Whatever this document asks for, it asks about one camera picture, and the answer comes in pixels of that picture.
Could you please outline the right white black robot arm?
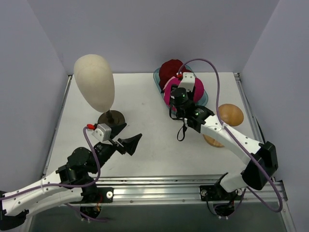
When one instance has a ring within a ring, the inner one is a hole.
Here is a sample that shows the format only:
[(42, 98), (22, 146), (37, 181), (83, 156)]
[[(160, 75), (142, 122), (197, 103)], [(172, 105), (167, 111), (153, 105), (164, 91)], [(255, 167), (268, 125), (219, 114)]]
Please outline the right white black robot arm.
[(228, 173), (219, 180), (214, 188), (217, 198), (224, 200), (233, 191), (246, 187), (262, 190), (267, 183), (265, 175), (272, 176), (277, 171), (278, 160), (273, 143), (263, 144), (227, 124), (221, 124), (217, 115), (204, 106), (186, 110), (184, 120), (190, 128), (221, 143), (245, 165), (239, 173)]

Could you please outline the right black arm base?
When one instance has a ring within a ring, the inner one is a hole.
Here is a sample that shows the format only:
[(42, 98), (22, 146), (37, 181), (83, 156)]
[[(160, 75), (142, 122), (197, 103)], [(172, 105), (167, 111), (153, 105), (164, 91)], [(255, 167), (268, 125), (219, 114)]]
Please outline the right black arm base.
[(242, 190), (226, 192), (221, 186), (215, 185), (199, 186), (199, 194), (210, 213), (219, 218), (231, 216), (236, 210), (235, 202), (243, 200)]

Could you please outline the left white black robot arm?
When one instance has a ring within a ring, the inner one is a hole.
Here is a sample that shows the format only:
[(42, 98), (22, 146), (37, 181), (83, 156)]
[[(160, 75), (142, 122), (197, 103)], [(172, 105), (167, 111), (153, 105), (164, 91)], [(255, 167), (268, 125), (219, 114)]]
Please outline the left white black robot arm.
[(126, 123), (108, 126), (88, 124), (83, 128), (86, 147), (76, 148), (67, 163), (22, 189), (0, 193), (0, 229), (11, 230), (32, 215), (62, 204), (103, 201), (96, 182), (101, 168), (115, 152), (133, 155), (142, 134), (114, 141)]

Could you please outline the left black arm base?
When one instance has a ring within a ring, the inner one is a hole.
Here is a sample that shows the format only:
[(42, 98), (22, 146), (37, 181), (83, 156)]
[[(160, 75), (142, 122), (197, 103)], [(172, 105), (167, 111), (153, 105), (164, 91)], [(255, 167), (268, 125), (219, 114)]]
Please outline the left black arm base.
[(113, 202), (114, 188), (102, 187), (92, 188), (87, 194), (82, 193), (80, 203), (94, 203), (94, 206), (81, 206), (80, 211), (91, 218), (97, 218), (102, 210), (102, 203)]

